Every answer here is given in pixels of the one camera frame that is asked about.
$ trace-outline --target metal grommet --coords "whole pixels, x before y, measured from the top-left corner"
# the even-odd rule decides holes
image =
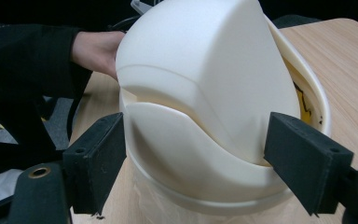
[[[39,167],[35,170],[33,170],[31,173],[28,174],[28,177],[32,179],[37,179],[40,177],[43,177],[45,175],[48,175],[51,172],[51,169],[49,167]]]

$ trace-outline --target hole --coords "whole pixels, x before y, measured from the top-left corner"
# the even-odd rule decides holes
[[[48,173],[50,173],[50,168],[49,167],[40,167],[40,168],[37,168],[36,170],[32,171],[31,173],[28,174],[28,176],[30,178],[40,178],[40,177],[43,177],[45,175],[48,175]]]
[[[78,149],[75,151],[75,153],[81,154],[81,153],[83,153],[84,151],[85,151],[84,148],[78,148]]]
[[[337,148],[330,148],[330,151],[334,152],[334,153],[338,153],[339,152],[339,149]]]

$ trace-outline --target white plastic housing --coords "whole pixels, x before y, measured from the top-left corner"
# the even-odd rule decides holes
[[[270,29],[277,32],[256,0],[165,0],[120,44],[128,153],[174,203],[243,215],[292,195],[261,165],[269,113],[299,118],[293,80]],[[307,76],[316,83],[310,90],[318,108],[323,90]]]

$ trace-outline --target plastic lip edge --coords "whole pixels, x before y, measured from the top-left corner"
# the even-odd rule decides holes
[[[187,210],[199,212],[202,214],[213,216],[243,216],[253,214],[270,209],[284,201],[289,200],[294,195],[290,189],[286,189],[272,196],[242,203],[218,203],[197,200],[168,189],[159,183],[155,178],[149,175],[141,167],[141,165],[139,165],[130,150],[128,150],[128,153],[130,155],[131,162],[135,165],[135,168],[142,174],[144,178],[150,181],[152,187],[157,189],[157,192],[167,196],[172,201],[172,203],[178,204]]]
[[[311,89],[315,93],[320,110],[323,116],[322,133],[327,136],[331,135],[331,112],[328,104],[327,96],[324,92],[324,88],[312,71],[308,63],[296,50],[296,48],[289,42],[289,40],[278,31],[278,28],[272,23],[272,21],[265,16],[269,30],[271,31],[272,37],[278,47],[280,54],[285,58],[303,78],[306,79]]]

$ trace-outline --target black fabric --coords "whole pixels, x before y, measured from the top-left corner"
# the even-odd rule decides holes
[[[80,97],[91,71],[70,62],[79,31],[0,23],[0,100],[30,100],[40,95]]]
[[[0,123],[19,145],[34,150],[55,150],[33,102],[0,102]]]
[[[0,22],[75,26],[104,31],[138,13],[131,0],[0,0]]]

